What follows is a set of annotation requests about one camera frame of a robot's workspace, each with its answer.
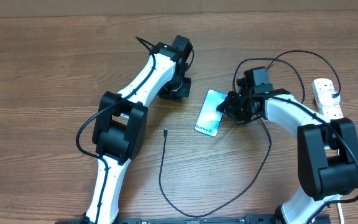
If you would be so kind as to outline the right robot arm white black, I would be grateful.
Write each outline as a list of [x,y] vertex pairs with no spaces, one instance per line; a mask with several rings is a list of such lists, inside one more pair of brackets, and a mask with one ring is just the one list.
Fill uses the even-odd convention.
[[313,223],[333,203],[358,201],[358,137],[348,118],[329,119],[287,90],[274,89],[265,67],[245,71],[217,110],[235,121],[260,116],[297,139],[300,188],[278,206],[271,223]]

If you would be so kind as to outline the blue screen Galaxy smartphone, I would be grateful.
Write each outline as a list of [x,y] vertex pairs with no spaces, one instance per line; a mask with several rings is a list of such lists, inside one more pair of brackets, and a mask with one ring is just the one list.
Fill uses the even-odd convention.
[[195,123],[195,131],[207,136],[215,137],[218,133],[223,114],[217,107],[226,99],[227,95],[216,90],[208,90]]

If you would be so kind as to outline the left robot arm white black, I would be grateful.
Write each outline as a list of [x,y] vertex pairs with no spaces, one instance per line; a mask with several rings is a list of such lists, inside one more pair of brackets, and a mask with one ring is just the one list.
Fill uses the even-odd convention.
[[93,198],[79,223],[114,223],[119,214],[119,197],[126,170],[144,143],[148,107],[155,97],[181,102],[190,94],[191,80],[185,75],[194,59],[192,43],[177,35],[172,44],[151,44],[142,38],[149,59],[145,67],[125,88],[107,91],[98,112],[78,130],[94,123],[92,142],[98,161]]

